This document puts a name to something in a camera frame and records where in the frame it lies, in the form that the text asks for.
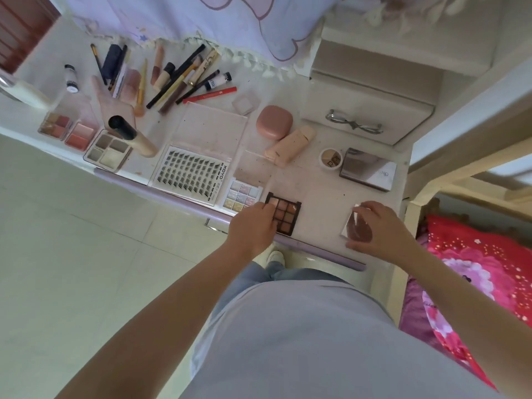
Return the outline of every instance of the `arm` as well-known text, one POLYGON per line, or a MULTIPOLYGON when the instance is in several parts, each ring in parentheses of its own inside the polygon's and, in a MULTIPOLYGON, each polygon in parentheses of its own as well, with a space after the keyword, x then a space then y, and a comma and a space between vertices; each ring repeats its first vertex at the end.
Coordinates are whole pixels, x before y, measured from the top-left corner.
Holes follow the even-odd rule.
POLYGON ((57 399, 155 398, 229 283, 272 243, 274 211, 256 203, 236 215, 223 245, 126 323, 57 399))
POLYGON ((353 211, 372 239, 346 246, 416 277, 497 388, 512 398, 530 397, 532 329, 423 249, 391 208, 367 201, 353 211))

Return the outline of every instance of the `drawer handle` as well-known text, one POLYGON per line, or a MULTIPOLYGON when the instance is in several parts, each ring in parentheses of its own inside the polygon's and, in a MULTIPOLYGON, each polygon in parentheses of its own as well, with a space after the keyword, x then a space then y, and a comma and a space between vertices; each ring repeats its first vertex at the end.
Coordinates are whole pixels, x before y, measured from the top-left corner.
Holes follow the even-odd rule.
POLYGON ((361 129, 368 132, 369 134, 381 134, 383 132, 381 129, 382 124, 377 124, 376 127, 368 126, 365 124, 358 124, 355 120, 346 119, 343 113, 335 111, 334 109, 329 110, 329 113, 325 115, 325 119, 333 123, 348 124, 353 130, 361 129))
POLYGON ((218 228, 215 228, 213 226, 210 226, 209 225, 209 221, 210 221, 210 218, 208 218, 207 221, 205 221, 205 224, 203 224, 203 225, 206 226, 207 228, 211 229, 211 230, 218 231, 218 232, 221 232, 222 234, 227 235, 227 232, 219 230, 218 228))

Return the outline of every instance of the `brown wooden panel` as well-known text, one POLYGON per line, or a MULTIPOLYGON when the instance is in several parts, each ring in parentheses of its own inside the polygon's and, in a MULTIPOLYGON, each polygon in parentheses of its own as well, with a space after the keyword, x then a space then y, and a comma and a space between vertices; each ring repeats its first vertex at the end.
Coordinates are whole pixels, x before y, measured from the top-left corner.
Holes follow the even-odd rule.
POLYGON ((13 73, 59 16, 49 0, 0 0, 0 67, 13 73))

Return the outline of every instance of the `forearm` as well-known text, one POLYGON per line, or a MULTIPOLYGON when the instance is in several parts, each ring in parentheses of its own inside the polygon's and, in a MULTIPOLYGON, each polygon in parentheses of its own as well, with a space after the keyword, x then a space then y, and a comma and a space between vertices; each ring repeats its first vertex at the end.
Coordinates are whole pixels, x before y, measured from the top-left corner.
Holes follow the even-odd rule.
POLYGON ((251 259, 223 244, 126 323, 57 398, 155 398, 251 259))
POLYGON ((399 266, 416 277, 497 388, 529 397, 532 330, 422 248, 399 266))

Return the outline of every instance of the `shoe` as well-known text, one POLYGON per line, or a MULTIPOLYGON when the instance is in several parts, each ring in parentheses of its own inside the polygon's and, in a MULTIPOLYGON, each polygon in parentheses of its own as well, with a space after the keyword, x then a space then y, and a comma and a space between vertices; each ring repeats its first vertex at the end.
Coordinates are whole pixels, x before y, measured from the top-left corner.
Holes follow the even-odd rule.
POLYGON ((284 266, 285 256, 280 251, 275 250, 268 256, 268 260, 266 261, 266 263, 269 264, 270 262, 279 262, 284 266))

